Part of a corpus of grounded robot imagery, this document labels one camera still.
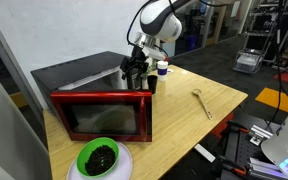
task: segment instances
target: metal spoon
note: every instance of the metal spoon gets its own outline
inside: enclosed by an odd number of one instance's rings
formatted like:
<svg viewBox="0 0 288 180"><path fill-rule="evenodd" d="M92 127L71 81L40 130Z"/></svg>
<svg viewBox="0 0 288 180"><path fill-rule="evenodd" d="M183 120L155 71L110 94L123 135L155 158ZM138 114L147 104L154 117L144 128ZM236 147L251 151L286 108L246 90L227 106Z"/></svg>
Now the metal spoon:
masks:
<svg viewBox="0 0 288 180"><path fill-rule="evenodd" d="M201 103L202 103L202 106L203 106L203 108L204 108L204 110L205 110L205 112L206 112L207 117L208 117L210 120L212 120L212 119L213 119L212 113L208 110L208 107L206 106L206 104L205 104L205 102L204 102L204 99L203 99L203 97L202 97L202 91L199 90L199 89L194 89L194 90L193 90L193 94L196 95L196 96L198 96L198 97L200 98Z"/></svg>

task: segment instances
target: white plate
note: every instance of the white plate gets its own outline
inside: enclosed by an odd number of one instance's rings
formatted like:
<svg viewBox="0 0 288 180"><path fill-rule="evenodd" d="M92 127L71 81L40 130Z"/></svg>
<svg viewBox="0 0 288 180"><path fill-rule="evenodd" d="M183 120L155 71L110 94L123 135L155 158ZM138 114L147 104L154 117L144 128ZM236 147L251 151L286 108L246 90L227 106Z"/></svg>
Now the white plate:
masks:
<svg viewBox="0 0 288 180"><path fill-rule="evenodd" d="M98 178L84 177L77 170L76 158L75 158L70 166L70 169L68 170L66 179L67 180L88 180L88 179L128 180L130 179L132 166L133 166L131 153L124 144L118 142L117 145L118 145L118 150L119 150L118 160L117 160L117 164L115 165L114 169L111 170L111 172L104 175L103 177L98 177Z"/></svg>

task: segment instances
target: green bowl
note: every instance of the green bowl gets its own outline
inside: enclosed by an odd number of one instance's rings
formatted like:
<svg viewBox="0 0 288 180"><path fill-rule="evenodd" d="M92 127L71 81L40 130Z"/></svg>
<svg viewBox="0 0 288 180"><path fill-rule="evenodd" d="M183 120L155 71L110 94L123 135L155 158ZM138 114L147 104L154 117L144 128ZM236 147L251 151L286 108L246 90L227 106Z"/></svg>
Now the green bowl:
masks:
<svg viewBox="0 0 288 180"><path fill-rule="evenodd" d="M87 173L87 171L85 169L85 163L88 161L91 153L96 148L103 146L103 145L107 145L108 147L113 149L113 151L115 153L115 157L116 157L115 162L112 165L112 167L110 167L107 171L103 172L102 174L99 174L96 176L91 176ZM117 159L118 159L118 145L117 145L117 143L111 138L102 137L102 138L97 138L97 139L94 139L94 140L88 142L83 147L83 149L80 151L80 153L77 156L76 166L77 166L77 169L81 175L83 175L85 177L96 178L96 177L101 177L101 176L107 174L108 172L110 172L114 168L114 166L116 165Z"/></svg>

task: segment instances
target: oven glass window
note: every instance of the oven glass window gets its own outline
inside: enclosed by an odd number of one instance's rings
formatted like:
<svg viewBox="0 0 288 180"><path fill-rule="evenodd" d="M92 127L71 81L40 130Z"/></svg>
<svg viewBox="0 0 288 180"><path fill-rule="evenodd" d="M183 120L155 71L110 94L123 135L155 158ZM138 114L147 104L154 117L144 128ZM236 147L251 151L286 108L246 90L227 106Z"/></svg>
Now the oven glass window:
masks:
<svg viewBox="0 0 288 180"><path fill-rule="evenodd" d="M74 132L94 134L138 134L134 105L72 105Z"/></svg>

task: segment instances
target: wooden table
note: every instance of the wooden table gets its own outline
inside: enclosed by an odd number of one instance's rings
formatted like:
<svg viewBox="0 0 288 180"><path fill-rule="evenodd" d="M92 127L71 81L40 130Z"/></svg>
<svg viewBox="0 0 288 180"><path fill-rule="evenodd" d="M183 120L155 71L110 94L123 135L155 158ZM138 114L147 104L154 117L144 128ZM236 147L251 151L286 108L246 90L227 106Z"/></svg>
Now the wooden table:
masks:
<svg viewBox="0 0 288 180"><path fill-rule="evenodd" d="M153 95L153 142L125 142L133 158L131 179L158 179L246 97L243 92L169 66L168 80ZM193 89L199 88L213 114L209 120ZM71 141L64 126L44 111L53 179L65 179L86 142Z"/></svg>

